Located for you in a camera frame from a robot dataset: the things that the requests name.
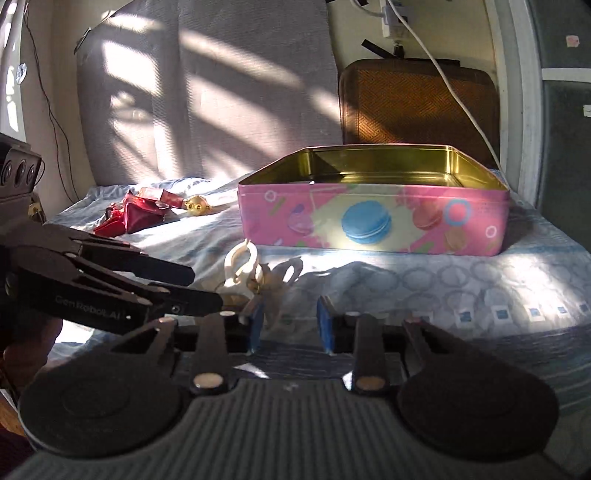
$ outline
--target round black disc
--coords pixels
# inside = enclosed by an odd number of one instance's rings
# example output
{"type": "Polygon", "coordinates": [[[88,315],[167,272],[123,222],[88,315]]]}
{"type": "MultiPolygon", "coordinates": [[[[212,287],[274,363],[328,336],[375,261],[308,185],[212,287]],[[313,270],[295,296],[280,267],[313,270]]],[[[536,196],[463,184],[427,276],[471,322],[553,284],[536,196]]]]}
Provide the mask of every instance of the round black disc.
{"type": "Polygon", "coordinates": [[[503,461],[539,452],[558,420],[552,389],[509,366],[470,366],[443,355],[411,377],[398,408],[413,432],[438,450],[503,461]]]}
{"type": "Polygon", "coordinates": [[[100,353],[40,375],[18,405],[31,441],[77,458],[118,455],[169,429],[181,406],[178,388],[145,358],[100,353]]]}

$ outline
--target bedsheet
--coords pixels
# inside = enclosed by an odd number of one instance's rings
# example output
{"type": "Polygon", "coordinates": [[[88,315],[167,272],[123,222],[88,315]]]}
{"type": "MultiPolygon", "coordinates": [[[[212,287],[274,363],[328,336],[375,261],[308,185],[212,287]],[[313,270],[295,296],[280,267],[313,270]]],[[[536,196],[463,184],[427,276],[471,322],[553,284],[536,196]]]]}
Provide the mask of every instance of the bedsheet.
{"type": "MultiPolygon", "coordinates": [[[[191,265],[194,286],[214,290],[223,281],[224,256],[243,240],[235,203],[238,181],[154,184],[230,205],[214,215],[183,218],[121,239],[155,257],[191,265]]],[[[111,202],[139,187],[91,189],[52,222],[90,231],[111,202]]],[[[285,292],[277,321],[264,332],[260,354],[242,369],[266,377],[347,373],[350,361],[339,366],[333,359],[327,367],[319,351],[319,295],[328,295],[340,311],[372,313],[388,323],[413,314],[547,381],[561,409],[548,455],[572,473],[591,466],[591,255],[516,194],[502,253],[492,258],[286,247],[259,251],[273,269],[284,270],[296,259],[303,270],[285,292]]],[[[82,349],[105,337],[95,332],[82,349]]],[[[78,343],[57,343],[52,358],[75,350],[80,351],[78,343]]]]}

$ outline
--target black cable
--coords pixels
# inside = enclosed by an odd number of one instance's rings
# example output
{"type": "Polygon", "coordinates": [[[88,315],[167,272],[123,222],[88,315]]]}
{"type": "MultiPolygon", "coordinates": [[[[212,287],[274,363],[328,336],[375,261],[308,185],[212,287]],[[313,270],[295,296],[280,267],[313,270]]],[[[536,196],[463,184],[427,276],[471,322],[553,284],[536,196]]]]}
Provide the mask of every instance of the black cable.
{"type": "Polygon", "coordinates": [[[43,159],[41,159],[41,163],[42,163],[42,165],[43,165],[43,171],[41,172],[41,175],[39,176],[39,179],[38,179],[38,180],[35,182],[35,185],[33,185],[33,186],[35,186],[35,187],[36,187],[37,185],[39,185],[39,182],[40,182],[40,181],[41,181],[41,179],[43,178],[43,175],[45,175],[45,169],[47,168],[47,167],[46,167],[46,165],[45,165],[45,162],[43,161],[43,159]]]}
{"type": "Polygon", "coordinates": [[[27,31],[29,32],[29,35],[31,36],[31,42],[33,43],[33,55],[35,57],[35,66],[37,67],[37,77],[39,78],[39,86],[41,87],[41,92],[43,93],[43,96],[45,97],[45,100],[47,102],[47,109],[49,110],[49,120],[51,121],[51,126],[53,127],[53,137],[56,141],[57,172],[59,173],[60,180],[61,180],[61,186],[64,189],[64,192],[66,192],[66,196],[68,197],[68,200],[70,200],[74,204],[74,203],[76,203],[77,200],[80,200],[80,196],[78,195],[78,192],[76,191],[76,186],[74,185],[74,177],[72,175],[72,158],[70,156],[70,141],[68,140],[68,136],[66,135],[66,132],[64,132],[64,129],[61,127],[56,116],[53,114],[53,110],[51,109],[51,101],[49,100],[47,92],[45,91],[45,88],[43,86],[43,80],[41,79],[41,67],[39,64],[39,55],[37,53],[37,45],[35,44],[35,38],[33,37],[33,32],[31,31],[31,28],[29,27],[29,23],[28,23],[28,8],[27,8],[27,11],[24,15],[23,23],[24,23],[27,31]],[[59,142],[57,140],[56,124],[60,128],[61,133],[64,135],[64,138],[66,139],[66,146],[67,146],[67,152],[68,152],[68,164],[69,164],[69,169],[70,169],[70,179],[72,181],[72,189],[74,190],[77,200],[72,200],[72,198],[70,197],[70,193],[68,192],[68,189],[66,188],[66,184],[64,182],[64,177],[61,174],[60,146],[59,146],[59,142]]]}

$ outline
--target wall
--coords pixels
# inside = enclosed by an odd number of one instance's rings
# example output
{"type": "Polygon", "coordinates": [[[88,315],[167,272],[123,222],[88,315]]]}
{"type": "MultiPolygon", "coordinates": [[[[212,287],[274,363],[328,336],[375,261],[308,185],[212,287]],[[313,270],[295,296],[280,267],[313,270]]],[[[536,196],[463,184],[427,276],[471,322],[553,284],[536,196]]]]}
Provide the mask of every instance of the wall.
{"type": "MultiPolygon", "coordinates": [[[[56,116],[70,138],[73,175],[78,193],[93,185],[80,126],[76,89],[76,59],[73,50],[87,28],[94,27],[106,12],[115,11],[128,0],[54,0],[52,54],[56,116]]],[[[491,32],[483,0],[406,0],[413,9],[412,25],[439,58],[458,59],[465,67],[484,70],[496,81],[491,32]]],[[[368,8],[379,10],[378,0],[368,8]]],[[[328,4],[333,49],[337,65],[343,69],[354,60],[375,58],[361,47],[367,38],[392,51],[393,42],[384,39],[379,19],[351,6],[349,0],[328,4]]],[[[404,40],[408,57],[425,57],[412,39],[404,40]]]]}
{"type": "MultiPolygon", "coordinates": [[[[29,5],[29,26],[37,45],[41,77],[44,87],[52,99],[53,77],[51,69],[51,27],[53,0],[32,0],[29,5]]],[[[27,142],[31,148],[43,156],[46,172],[36,190],[41,197],[43,208],[53,216],[71,202],[61,186],[56,157],[56,145],[53,128],[49,120],[47,103],[41,93],[31,37],[25,28],[22,31],[21,61],[28,66],[27,77],[21,84],[22,112],[27,133],[27,142]]]]}

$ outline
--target red object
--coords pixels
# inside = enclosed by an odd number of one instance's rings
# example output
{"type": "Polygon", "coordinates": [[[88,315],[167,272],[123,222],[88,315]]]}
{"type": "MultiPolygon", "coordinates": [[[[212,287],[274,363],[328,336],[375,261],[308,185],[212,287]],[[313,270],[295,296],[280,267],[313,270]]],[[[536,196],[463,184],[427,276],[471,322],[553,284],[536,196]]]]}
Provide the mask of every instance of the red object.
{"type": "Polygon", "coordinates": [[[184,208],[184,198],[174,193],[170,193],[168,190],[141,187],[138,196],[143,199],[162,202],[174,208],[184,208]]]}
{"type": "Polygon", "coordinates": [[[128,192],[123,199],[123,206],[111,204],[105,212],[106,220],[95,227],[94,234],[112,238],[124,233],[135,233],[158,225],[170,207],[159,207],[155,201],[136,197],[128,192]]]}

